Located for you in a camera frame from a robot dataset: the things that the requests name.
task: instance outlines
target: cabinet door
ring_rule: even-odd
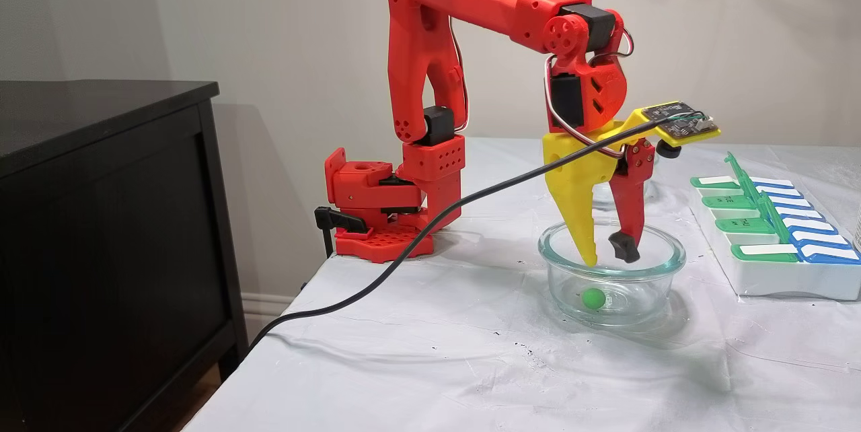
[[[228,320],[197,107],[0,180],[28,430],[116,430]]]

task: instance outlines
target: green lid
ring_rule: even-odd
[[[765,218],[718,218],[714,224],[728,233],[777,233]]]
[[[744,195],[703,196],[702,204],[708,208],[719,209],[756,209],[753,200]]]
[[[780,237],[780,243],[790,243],[790,230],[784,225],[783,218],[780,217],[778,209],[774,208],[774,203],[765,193],[759,193],[756,206],[759,209],[760,217],[768,217],[772,226]]]
[[[732,153],[726,153],[726,159],[723,159],[725,162],[729,163],[729,166],[733,167],[733,172],[735,172],[735,180],[739,181],[739,186],[745,192],[745,196],[748,199],[756,199],[757,191],[756,185],[751,181],[751,177],[747,176],[747,172],[741,169],[739,163],[735,160],[735,156]]]
[[[691,184],[696,188],[720,188],[722,190],[738,190],[740,188],[735,181],[726,181],[726,183],[702,183],[700,178],[697,176],[691,178]]]
[[[745,254],[741,251],[741,245],[730,247],[733,255],[738,260],[758,260],[760,262],[797,262],[797,254]]]

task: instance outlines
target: circuit board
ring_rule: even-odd
[[[661,129],[676,139],[694,137],[694,135],[701,135],[702,133],[717,130],[717,124],[714,124],[710,117],[702,114],[701,111],[694,110],[683,102],[655,105],[642,110],[642,113],[652,121],[690,112],[695,112],[691,116],[691,119],[665,122],[661,125]]]

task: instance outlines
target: green ball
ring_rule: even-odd
[[[590,287],[581,295],[583,305],[591,310],[600,309],[607,302],[607,296],[600,289]]]

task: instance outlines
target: white tablecloth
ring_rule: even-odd
[[[691,176],[787,178],[851,235],[861,149],[695,145],[656,170],[646,221],[680,239],[659,325],[590,328],[550,299],[535,243],[560,220],[543,178],[464,208],[433,256],[341,312],[256,347],[188,432],[861,430],[861,305],[737,297],[687,207]],[[467,140],[464,194],[541,164],[534,140]],[[382,270],[334,257],[289,312]]]

